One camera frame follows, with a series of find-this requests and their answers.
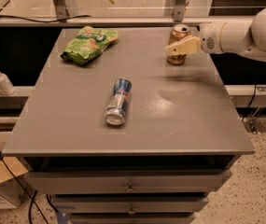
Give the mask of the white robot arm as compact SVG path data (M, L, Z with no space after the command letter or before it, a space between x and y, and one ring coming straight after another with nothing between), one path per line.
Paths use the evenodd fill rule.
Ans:
M167 55L187 55L200 50L209 54L234 53L266 62L266 8L252 21L201 23L197 36L188 35L165 47Z

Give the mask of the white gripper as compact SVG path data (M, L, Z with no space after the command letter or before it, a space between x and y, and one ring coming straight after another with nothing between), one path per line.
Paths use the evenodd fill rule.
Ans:
M185 37L165 47L167 55L193 54L202 50L209 54L223 53L221 47L221 33L224 22L208 22L200 24L199 38L196 36Z

